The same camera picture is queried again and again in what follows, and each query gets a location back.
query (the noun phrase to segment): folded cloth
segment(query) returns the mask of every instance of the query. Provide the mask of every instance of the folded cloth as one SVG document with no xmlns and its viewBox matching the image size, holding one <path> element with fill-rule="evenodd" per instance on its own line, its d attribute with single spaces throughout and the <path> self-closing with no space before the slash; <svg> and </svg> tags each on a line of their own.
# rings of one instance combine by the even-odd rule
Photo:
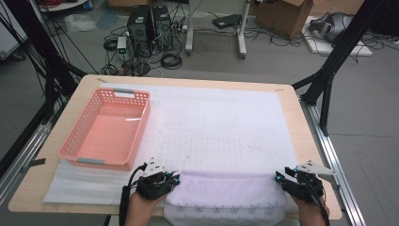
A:
<svg viewBox="0 0 399 226">
<path fill-rule="evenodd" d="M 164 216 L 174 226 L 274 225 L 287 198 L 272 173 L 182 169 Z"/>
</svg>

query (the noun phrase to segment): gray floor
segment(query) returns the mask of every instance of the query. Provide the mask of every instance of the gray floor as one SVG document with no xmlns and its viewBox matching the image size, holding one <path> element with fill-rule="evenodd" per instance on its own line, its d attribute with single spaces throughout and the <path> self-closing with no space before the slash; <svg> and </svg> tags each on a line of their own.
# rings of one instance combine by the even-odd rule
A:
<svg viewBox="0 0 399 226">
<path fill-rule="evenodd" d="M 76 8 L 63 12 L 87 13 L 95 22 L 104 21 L 103 9 L 90 12 Z M 107 29 L 71 34 L 73 41 L 96 70 L 104 65 L 104 37 L 126 24 L 118 18 Z M 66 48 L 72 63 L 93 72 L 72 45 Z M 161 69 L 164 77 L 293 84 L 317 70 L 326 58 L 310 54 L 306 44 L 277 46 L 269 36 L 246 39 L 247 59 L 238 55 L 235 37 L 213 33 L 197 34 L 191 56 L 181 53 L 183 66 L 176 71 Z M 372 57 L 359 62 L 348 58 L 333 85 L 328 131 L 346 177 L 367 225 L 399 225 L 399 51 L 385 47 L 372 50 Z M 28 60 L 0 62 L 0 157 L 9 149 L 43 103 L 40 84 Z M 148 76 L 160 77 L 152 70 Z M 8 199 L 0 207 L 1 225 L 102 225 L 104 216 L 43 215 L 10 213 Z M 332 225 L 348 225 L 346 218 Z"/>
</svg>

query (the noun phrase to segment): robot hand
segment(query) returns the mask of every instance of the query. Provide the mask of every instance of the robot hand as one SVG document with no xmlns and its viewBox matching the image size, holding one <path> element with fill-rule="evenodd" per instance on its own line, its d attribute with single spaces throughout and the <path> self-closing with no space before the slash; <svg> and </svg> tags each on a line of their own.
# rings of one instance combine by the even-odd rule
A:
<svg viewBox="0 0 399 226">
<path fill-rule="evenodd" d="M 296 182 L 286 179 L 278 171 L 276 171 L 275 181 L 281 184 L 284 191 L 305 202 L 317 202 L 319 197 L 324 195 L 322 181 L 316 177 L 316 174 L 325 177 L 335 174 L 333 170 L 311 161 L 294 169 L 285 168 L 285 173 L 296 178 Z"/>
<path fill-rule="evenodd" d="M 180 183 L 180 175 L 173 175 L 174 172 L 163 172 L 161 169 L 160 166 L 155 164 L 152 158 L 150 164 L 144 163 L 144 165 L 138 167 L 132 173 L 128 185 L 122 188 L 120 197 L 120 226 L 124 226 L 126 221 L 132 188 L 136 186 L 136 192 L 144 199 L 156 200 L 168 194 Z M 133 182 L 133 178 L 139 170 L 144 171 L 144 176 L 140 176 L 137 181 Z"/>
</svg>

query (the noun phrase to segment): human hand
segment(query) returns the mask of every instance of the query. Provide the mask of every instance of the human hand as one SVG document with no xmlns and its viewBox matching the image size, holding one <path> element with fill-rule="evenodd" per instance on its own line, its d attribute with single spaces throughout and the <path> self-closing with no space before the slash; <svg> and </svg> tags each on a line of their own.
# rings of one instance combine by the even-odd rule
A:
<svg viewBox="0 0 399 226">
<path fill-rule="evenodd" d="M 125 225 L 147 226 L 151 219 L 153 209 L 165 197 L 166 196 L 162 196 L 154 201 L 150 201 L 144 199 L 136 192 L 133 193 L 130 196 Z"/>
<path fill-rule="evenodd" d="M 324 226 L 326 225 L 320 207 L 312 202 L 305 202 L 295 196 L 291 196 L 298 206 L 299 222 L 301 226 Z M 325 204 L 323 196 L 319 198 L 320 202 L 324 205 L 327 215 L 329 216 L 329 209 Z"/>
</svg>

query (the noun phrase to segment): desktop computer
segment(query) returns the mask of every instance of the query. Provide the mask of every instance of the desktop computer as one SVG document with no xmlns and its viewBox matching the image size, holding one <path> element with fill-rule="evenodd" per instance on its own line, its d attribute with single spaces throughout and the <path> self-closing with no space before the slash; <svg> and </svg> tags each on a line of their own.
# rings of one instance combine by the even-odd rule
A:
<svg viewBox="0 0 399 226">
<path fill-rule="evenodd" d="M 127 28 L 134 56 L 150 57 L 152 55 L 151 45 L 154 40 L 151 8 L 147 5 L 133 6 Z"/>
<path fill-rule="evenodd" d="M 164 51 L 173 49 L 171 20 L 168 8 L 166 6 L 153 7 L 152 15 L 158 50 Z"/>
</svg>

